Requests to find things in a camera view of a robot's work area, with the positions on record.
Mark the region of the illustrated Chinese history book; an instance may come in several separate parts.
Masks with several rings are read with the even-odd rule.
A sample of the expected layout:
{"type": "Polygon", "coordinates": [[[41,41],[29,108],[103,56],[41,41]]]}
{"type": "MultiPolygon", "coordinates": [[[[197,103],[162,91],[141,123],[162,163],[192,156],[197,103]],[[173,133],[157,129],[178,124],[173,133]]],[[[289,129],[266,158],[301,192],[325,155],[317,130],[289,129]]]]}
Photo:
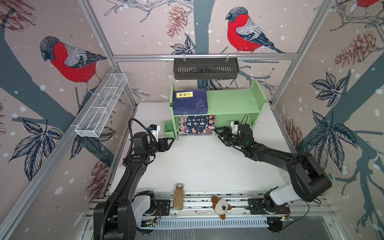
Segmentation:
{"type": "Polygon", "coordinates": [[[215,115],[181,116],[179,118],[179,136],[215,135],[215,115]]]}

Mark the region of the blue book wide yellow label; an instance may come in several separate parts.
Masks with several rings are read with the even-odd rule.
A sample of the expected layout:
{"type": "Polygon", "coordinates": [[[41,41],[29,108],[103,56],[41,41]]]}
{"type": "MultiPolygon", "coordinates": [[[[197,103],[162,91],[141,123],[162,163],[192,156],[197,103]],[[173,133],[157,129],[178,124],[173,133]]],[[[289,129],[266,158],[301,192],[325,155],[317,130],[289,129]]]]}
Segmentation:
{"type": "Polygon", "coordinates": [[[207,112],[173,112],[174,116],[199,116],[207,115],[207,112]]]}

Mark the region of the dark blue bottom book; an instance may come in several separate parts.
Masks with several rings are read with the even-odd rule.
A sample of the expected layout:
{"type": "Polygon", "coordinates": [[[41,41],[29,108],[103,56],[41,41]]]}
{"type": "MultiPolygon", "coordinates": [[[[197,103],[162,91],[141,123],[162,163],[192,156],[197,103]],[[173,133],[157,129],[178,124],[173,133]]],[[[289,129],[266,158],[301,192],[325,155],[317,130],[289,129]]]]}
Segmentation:
{"type": "Polygon", "coordinates": [[[175,91],[173,93],[174,110],[208,109],[206,89],[175,91]]]}

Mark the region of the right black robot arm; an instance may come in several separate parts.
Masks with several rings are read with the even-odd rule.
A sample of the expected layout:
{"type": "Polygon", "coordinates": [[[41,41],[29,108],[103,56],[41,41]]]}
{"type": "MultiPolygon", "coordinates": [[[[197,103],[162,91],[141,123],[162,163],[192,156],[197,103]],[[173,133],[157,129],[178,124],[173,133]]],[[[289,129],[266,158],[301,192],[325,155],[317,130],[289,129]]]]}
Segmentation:
{"type": "Polygon", "coordinates": [[[263,205],[268,213],[277,212],[288,202],[312,202],[332,187],[332,181],[309,152],[288,153],[257,143],[248,124],[239,125],[235,134],[228,127],[217,128],[215,132],[225,146],[242,152],[246,158],[270,164],[289,174],[289,184],[264,194],[263,205]]]}

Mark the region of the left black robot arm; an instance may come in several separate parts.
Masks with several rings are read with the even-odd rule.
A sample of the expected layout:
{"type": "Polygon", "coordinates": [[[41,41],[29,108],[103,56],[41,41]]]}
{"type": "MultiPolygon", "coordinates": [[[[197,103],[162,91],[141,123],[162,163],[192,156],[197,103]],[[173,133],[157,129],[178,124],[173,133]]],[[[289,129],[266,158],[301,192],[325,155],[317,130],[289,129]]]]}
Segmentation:
{"type": "Polygon", "coordinates": [[[130,147],[123,160],[126,168],[112,195],[94,209],[95,240],[133,240],[136,237],[138,220],[155,202],[149,200],[145,210],[134,211],[133,200],[137,185],[144,175],[150,158],[158,152],[168,151],[174,138],[151,139],[151,133],[139,132],[130,140],[130,147]]]}

